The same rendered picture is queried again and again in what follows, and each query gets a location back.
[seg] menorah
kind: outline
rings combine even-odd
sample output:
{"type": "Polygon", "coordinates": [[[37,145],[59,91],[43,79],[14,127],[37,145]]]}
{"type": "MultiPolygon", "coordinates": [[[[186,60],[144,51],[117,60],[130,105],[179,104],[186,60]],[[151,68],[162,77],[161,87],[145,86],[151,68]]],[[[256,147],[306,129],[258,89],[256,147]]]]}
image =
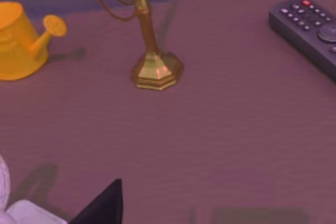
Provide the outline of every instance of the menorah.
{"type": "Polygon", "coordinates": [[[133,6],[128,17],[120,17],[113,13],[103,0],[97,0],[103,9],[113,18],[129,21],[137,17],[140,23],[145,53],[131,71],[131,80],[138,88],[163,90],[177,83],[183,66],[171,52],[162,51],[156,42],[149,0],[117,0],[125,6],[133,6]]]}

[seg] remote control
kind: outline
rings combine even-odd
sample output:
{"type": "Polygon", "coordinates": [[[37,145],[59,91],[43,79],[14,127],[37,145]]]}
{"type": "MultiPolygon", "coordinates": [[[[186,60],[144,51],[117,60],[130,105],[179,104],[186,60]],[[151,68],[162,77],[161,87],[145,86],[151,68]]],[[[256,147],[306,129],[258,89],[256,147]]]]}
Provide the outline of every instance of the remote control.
{"type": "Polygon", "coordinates": [[[336,81],[335,16],[313,0],[288,0],[269,10],[269,24],[336,81]]]}

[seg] white plastic object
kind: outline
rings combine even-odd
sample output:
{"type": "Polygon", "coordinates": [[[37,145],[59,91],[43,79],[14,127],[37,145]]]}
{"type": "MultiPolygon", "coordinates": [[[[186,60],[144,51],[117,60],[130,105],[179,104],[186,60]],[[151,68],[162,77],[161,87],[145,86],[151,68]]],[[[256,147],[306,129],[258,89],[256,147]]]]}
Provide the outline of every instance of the white plastic object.
{"type": "Polygon", "coordinates": [[[10,184],[8,166],[0,155],[0,224],[67,224],[29,200],[19,200],[6,210],[10,184]]]}

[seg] table surface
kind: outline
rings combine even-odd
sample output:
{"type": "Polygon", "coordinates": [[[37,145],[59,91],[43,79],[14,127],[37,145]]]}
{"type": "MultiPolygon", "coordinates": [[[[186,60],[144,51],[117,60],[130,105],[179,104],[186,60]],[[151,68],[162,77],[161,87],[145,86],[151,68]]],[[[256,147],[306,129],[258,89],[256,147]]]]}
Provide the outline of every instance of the table surface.
{"type": "Polygon", "coordinates": [[[69,15],[50,63],[0,84],[12,201],[33,197],[68,218],[122,178],[125,224],[189,223],[190,209],[208,223],[214,207],[334,223],[336,87],[269,29],[278,1],[154,5],[160,44],[185,64],[163,92],[129,80],[143,51],[136,21],[69,15]]]}

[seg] orange watering can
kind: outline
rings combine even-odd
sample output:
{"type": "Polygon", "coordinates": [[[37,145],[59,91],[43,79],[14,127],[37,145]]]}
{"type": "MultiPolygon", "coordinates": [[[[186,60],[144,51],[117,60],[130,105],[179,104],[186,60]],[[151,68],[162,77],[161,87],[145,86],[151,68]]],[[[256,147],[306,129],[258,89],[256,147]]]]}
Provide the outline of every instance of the orange watering can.
{"type": "Polygon", "coordinates": [[[47,15],[43,19],[46,31],[38,36],[20,3],[0,2],[0,80],[27,77],[47,61],[47,45],[52,36],[67,32],[64,21],[47,15]]]}

